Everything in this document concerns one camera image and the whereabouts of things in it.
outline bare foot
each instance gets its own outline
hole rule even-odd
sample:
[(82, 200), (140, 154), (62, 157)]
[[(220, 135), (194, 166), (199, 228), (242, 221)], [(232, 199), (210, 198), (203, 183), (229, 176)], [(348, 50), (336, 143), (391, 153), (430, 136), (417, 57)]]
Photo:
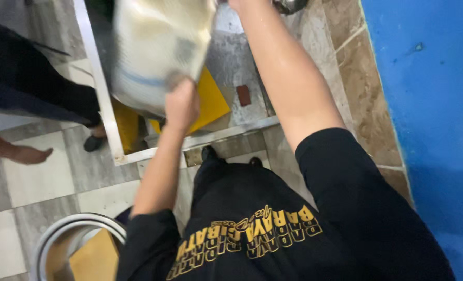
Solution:
[(105, 131), (105, 127), (103, 123), (99, 124), (98, 126), (91, 128), (91, 135), (97, 138), (107, 137), (107, 132)]
[(25, 165), (29, 164), (39, 164), (44, 161), (53, 153), (53, 149), (48, 149), (46, 151), (36, 150), (29, 146), (16, 146), (15, 153), (12, 157), (9, 157), (10, 160), (21, 163)]

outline brown tile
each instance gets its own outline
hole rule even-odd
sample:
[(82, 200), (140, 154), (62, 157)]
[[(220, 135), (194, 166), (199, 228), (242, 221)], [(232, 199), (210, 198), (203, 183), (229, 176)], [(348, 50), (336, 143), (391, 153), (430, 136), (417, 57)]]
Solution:
[(410, 189), (408, 188), (407, 179), (405, 174), (400, 170), (379, 168), (381, 175), (394, 188), (405, 200), (413, 207), (412, 196), (410, 195)]
[(376, 164), (401, 166), (368, 32), (342, 48), (337, 59), (358, 141)]
[(323, 0), (330, 36), (338, 49), (365, 23), (358, 0)]

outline hand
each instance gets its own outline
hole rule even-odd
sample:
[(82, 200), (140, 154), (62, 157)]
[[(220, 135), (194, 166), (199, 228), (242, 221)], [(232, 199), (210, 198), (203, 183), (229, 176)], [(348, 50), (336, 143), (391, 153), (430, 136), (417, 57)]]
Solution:
[(166, 127), (185, 135), (200, 114), (200, 100), (195, 83), (185, 78), (166, 95)]
[(15, 146), (14, 149), (15, 151), (12, 153), (11, 157), (8, 158), (11, 161), (25, 165), (42, 163), (46, 161), (49, 155), (53, 152), (53, 149), (41, 151), (23, 145)]

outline metal pot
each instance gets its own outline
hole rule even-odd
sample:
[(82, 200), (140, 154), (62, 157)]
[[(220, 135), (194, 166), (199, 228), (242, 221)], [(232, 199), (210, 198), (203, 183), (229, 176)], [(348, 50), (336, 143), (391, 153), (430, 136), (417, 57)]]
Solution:
[(126, 229), (109, 217), (83, 213), (67, 216), (50, 226), (41, 236), (31, 267), (32, 281), (73, 281), (69, 258), (101, 229), (106, 229), (120, 248)]
[(308, 0), (273, 0), (276, 9), (286, 15), (291, 15), (306, 7)]

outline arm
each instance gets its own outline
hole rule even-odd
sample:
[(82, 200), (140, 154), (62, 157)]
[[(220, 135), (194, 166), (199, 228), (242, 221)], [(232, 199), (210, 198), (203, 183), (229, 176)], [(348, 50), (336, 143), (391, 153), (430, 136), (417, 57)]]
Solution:
[(28, 146), (13, 145), (0, 137), (0, 157), (22, 164), (38, 164), (46, 161), (53, 149), (36, 150)]
[(157, 143), (155, 157), (143, 176), (131, 217), (174, 207), (181, 146), (190, 126), (198, 117), (198, 110), (198, 94), (191, 80), (183, 81), (167, 95), (167, 122)]
[(322, 74), (269, 0), (230, 0), (293, 151), (310, 134), (345, 128)]

